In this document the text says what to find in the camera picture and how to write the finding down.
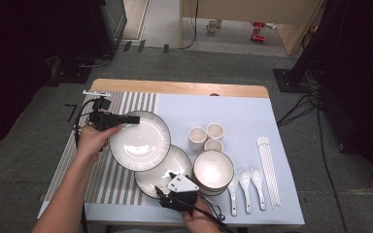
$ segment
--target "wooden table edge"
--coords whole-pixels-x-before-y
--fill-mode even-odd
[[[219,96],[228,97],[269,98],[268,90],[262,85],[97,79],[93,82],[91,89],[102,91],[194,95],[218,94]]]

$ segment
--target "black stand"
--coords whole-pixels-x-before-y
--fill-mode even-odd
[[[273,69],[273,72],[281,92],[308,93],[311,91],[303,82],[292,83],[290,81],[291,70]]]
[[[85,66],[93,65],[93,60],[86,60]],[[52,83],[86,83],[91,67],[80,67],[72,62],[62,60],[51,78]]]
[[[338,37],[333,37],[327,31],[333,25],[336,25],[334,19],[336,19],[336,14],[343,2],[343,0],[328,0],[320,26],[292,69],[273,69],[275,80],[281,92],[307,93],[311,91],[303,83],[304,73],[313,65],[323,67],[325,58],[329,57],[326,55],[329,51],[329,45],[336,45]]]

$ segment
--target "striped placemat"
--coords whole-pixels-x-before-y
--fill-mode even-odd
[[[155,110],[156,94],[139,92],[111,92],[112,101],[109,112],[124,115],[126,113],[143,110]],[[85,102],[96,96],[88,95]],[[88,104],[83,113],[92,111]],[[87,117],[82,117],[80,125],[84,125]],[[74,132],[71,132],[65,151],[53,176],[46,201],[50,201],[59,187],[66,170],[76,153]],[[85,195],[86,203],[145,205],[146,195],[135,183],[134,172],[120,166],[111,154],[110,147],[106,147],[99,156],[92,170],[89,186]]]

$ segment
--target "white chopsticks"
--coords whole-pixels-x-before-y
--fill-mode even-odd
[[[256,144],[258,145],[259,156],[261,158],[262,169],[268,186],[272,208],[274,208],[274,206],[281,206],[269,139],[267,137],[258,137],[256,139]]]

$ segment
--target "wrist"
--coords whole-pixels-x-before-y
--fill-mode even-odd
[[[77,165],[82,165],[84,167],[93,166],[93,164],[97,160],[97,156],[98,154],[90,155],[90,154],[82,153],[78,151],[75,154],[73,162],[76,163]]]

